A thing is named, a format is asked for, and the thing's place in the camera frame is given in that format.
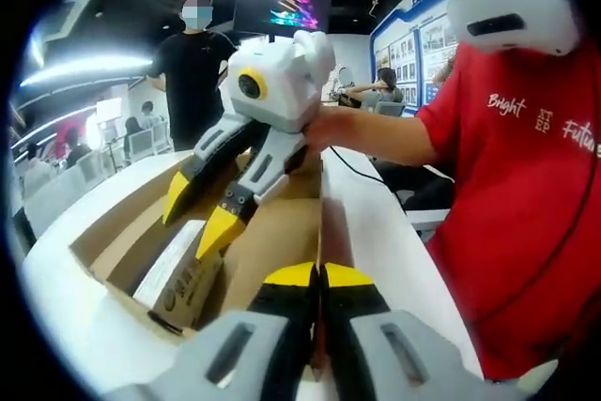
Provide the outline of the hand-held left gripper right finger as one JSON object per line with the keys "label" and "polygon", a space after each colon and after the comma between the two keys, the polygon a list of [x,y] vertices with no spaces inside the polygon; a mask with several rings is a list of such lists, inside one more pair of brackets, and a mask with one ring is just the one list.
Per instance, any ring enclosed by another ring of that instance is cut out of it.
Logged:
{"label": "hand-held left gripper right finger", "polygon": [[459,349],[416,316],[391,310],[366,274],[321,267],[322,315],[341,400],[523,400],[476,377]]}

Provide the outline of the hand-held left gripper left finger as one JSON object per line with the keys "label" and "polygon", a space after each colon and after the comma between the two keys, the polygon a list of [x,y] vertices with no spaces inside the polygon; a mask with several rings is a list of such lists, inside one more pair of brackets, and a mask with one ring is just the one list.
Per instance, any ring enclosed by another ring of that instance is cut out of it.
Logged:
{"label": "hand-held left gripper left finger", "polygon": [[108,400],[293,400],[317,309],[312,262],[268,276],[245,310],[219,316],[178,349],[171,367]]}

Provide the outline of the person's right hand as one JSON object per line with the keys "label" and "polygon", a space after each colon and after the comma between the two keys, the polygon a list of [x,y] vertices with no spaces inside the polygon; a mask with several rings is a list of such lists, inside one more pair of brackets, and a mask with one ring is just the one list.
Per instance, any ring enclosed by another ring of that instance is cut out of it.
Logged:
{"label": "person's right hand", "polygon": [[361,147],[362,112],[342,106],[321,107],[316,116],[303,128],[307,146],[315,152],[327,147],[358,150]]}

